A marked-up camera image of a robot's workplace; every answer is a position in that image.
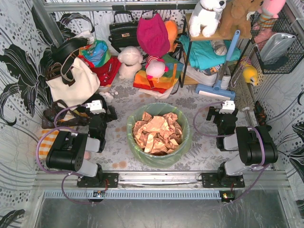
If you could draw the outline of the green plastic trash bag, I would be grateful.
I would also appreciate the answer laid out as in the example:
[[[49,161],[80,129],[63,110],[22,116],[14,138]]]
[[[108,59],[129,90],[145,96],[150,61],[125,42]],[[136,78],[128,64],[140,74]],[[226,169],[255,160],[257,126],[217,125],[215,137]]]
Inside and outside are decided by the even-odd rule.
[[[144,150],[139,147],[133,136],[133,127],[137,121],[142,119],[144,112],[147,112],[152,116],[167,113],[174,113],[177,115],[177,123],[182,128],[182,142],[174,152],[168,155],[155,156],[144,152]],[[145,104],[136,109],[127,118],[126,132],[127,142],[134,157],[141,163],[153,168],[164,169],[174,165],[190,150],[192,144],[192,131],[185,113],[177,107],[167,103]]]

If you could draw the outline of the magenta fabric bag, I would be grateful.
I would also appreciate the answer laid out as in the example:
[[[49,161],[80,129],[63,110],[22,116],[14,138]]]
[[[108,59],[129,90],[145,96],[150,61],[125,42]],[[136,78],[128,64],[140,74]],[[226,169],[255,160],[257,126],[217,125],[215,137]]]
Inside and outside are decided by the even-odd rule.
[[[162,57],[169,52],[168,32],[159,13],[151,19],[139,19],[137,40],[142,50],[148,55]]]

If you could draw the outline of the silver foil pouch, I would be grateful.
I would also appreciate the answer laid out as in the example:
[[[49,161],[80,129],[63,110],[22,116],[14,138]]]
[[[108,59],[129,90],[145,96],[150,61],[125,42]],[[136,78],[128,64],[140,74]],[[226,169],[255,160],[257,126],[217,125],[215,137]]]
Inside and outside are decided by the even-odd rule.
[[[275,33],[272,35],[260,51],[260,57],[263,62],[281,57],[292,43],[296,36],[288,33]]]

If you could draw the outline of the brown teddy bear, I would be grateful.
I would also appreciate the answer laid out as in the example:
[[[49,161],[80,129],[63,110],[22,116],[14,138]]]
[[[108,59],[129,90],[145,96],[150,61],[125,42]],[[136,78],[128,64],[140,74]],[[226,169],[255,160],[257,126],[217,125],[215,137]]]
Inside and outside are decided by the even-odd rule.
[[[240,35],[243,38],[251,38],[251,22],[247,19],[247,15],[261,9],[263,2],[263,0],[233,0],[228,2],[222,12],[219,34],[222,37],[227,37],[230,32],[240,30]]]

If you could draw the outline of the brown patterned bag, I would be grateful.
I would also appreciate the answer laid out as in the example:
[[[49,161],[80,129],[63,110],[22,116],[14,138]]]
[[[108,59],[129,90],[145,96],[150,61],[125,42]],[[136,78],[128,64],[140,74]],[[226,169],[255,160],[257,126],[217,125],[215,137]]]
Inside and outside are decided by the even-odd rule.
[[[86,113],[80,111],[85,110],[84,107],[77,107],[75,110],[68,108],[63,100],[53,102],[53,104],[43,111],[42,129],[53,129],[57,126],[86,126],[89,124],[90,117]]]

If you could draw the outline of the white folded bedding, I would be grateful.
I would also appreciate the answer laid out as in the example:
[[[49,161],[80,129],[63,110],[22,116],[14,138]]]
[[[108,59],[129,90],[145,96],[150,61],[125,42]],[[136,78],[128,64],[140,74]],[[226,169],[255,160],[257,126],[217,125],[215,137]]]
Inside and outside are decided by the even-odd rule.
[[[199,72],[198,70],[196,70],[191,66],[187,66],[184,85],[204,84],[207,86],[214,86],[217,80],[217,75],[218,75],[217,72],[211,75],[207,75],[203,72]],[[231,80],[230,70],[227,69],[221,81],[221,88],[227,89],[230,80]]]

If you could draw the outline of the rainbow striped bag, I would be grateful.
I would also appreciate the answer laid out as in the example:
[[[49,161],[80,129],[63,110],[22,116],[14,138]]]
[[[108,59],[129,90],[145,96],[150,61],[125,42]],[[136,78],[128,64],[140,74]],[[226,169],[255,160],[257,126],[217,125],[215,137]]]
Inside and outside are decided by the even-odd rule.
[[[184,64],[171,57],[169,54],[166,54],[161,58],[165,61],[165,65],[169,68],[169,71],[164,73],[160,78],[148,79],[146,68],[143,67],[136,73],[133,87],[156,91],[163,94],[178,82]]]

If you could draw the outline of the white canvas tote bag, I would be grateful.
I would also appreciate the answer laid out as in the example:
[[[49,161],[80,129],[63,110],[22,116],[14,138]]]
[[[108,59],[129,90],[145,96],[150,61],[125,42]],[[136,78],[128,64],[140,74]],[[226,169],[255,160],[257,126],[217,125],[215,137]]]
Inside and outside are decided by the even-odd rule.
[[[61,75],[47,80],[54,102],[62,100],[67,106],[81,105],[98,90],[100,81],[97,74],[80,58],[75,58],[71,73],[74,80],[68,84],[63,82]]]

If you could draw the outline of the teal folded cloth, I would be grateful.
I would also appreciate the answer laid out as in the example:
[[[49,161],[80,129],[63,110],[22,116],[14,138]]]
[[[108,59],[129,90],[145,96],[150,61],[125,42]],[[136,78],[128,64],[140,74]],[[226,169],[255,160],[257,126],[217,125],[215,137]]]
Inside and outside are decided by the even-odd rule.
[[[190,42],[189,38],[186,35],[181,35],[179,41],[182,43],[184,50],[187,53]],[[224,40],[224,43],[226,47],[229,48],[231,41]],[[241,51],[236,47],[233,51],[230,61],[238,60],[240,55]],[[214,53],[209,40],[192,42],[189,57],[189,62],[192,67],[204,70],[216,65],[223,64],[225,62],[225,59],[226,55],[218,56]]]

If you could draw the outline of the red cloth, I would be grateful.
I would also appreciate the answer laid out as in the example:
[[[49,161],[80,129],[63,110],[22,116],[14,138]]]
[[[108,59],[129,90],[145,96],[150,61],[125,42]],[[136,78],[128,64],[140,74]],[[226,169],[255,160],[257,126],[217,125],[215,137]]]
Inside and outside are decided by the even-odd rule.
[[[112,56],[103,66],[92,67],[92,72],[97,74],[100,81],[100,86],[110,86],[116,77],[121,62],[117,56]]]

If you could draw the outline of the pink plush toy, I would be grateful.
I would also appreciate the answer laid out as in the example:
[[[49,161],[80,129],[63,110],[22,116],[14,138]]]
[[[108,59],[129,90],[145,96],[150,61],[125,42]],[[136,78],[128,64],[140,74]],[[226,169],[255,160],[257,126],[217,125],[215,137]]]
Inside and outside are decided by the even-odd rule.
[[[270,19],[277,19],[278,13],[285,5],[286,0],[265,0],[258,10],[259,21],[264,22]]]

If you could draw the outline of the crumpled brown paper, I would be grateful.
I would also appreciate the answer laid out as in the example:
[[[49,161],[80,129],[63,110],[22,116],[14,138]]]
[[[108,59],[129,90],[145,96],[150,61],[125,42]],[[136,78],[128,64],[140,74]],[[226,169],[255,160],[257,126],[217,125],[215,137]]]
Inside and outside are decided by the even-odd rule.
[[[132,129],[133,138],[146,153],[164,156],[173,153],[182,143],[183,130],[174,113],[152,116],[144,112]]]

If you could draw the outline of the cream plush lamb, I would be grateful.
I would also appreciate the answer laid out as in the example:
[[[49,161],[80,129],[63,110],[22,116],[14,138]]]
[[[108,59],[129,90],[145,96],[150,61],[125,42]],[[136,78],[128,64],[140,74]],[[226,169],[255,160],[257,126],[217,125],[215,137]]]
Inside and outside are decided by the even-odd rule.
[[[141,70],[143,55],[133,46],[126,47],[118,55],[121,66],[118,70],[120,79],[134,79],[136,73]]]

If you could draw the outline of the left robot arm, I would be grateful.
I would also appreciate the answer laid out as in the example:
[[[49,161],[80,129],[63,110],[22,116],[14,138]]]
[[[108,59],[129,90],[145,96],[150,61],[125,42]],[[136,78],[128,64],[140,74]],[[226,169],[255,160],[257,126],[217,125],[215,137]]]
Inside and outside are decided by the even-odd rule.
[[[113,106],[89,120],[88,133],[60,131],[46,158],[48,168],[79,175],[79,188],[117,188],[118,173],[106,173],[102,166],[85,159],[85,152],[101,153],[105,147],[107,123],[117,119]]]

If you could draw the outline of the black leather handbag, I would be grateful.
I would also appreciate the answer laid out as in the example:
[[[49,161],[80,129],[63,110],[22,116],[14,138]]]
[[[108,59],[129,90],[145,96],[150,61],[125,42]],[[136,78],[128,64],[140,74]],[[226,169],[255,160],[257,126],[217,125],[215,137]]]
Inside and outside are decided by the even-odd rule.
[[[128,14],[131,18],[128,22],[117,23],[116,15]],[[110,36],[108,40],[111,46],[118,52],[121,53],[120,48],[126,48],[129,46],[139,47],[137,40],[137,27],[138,21],[136,21],[130,11],[116,11],[114,13],[114,21],[109,25]]]

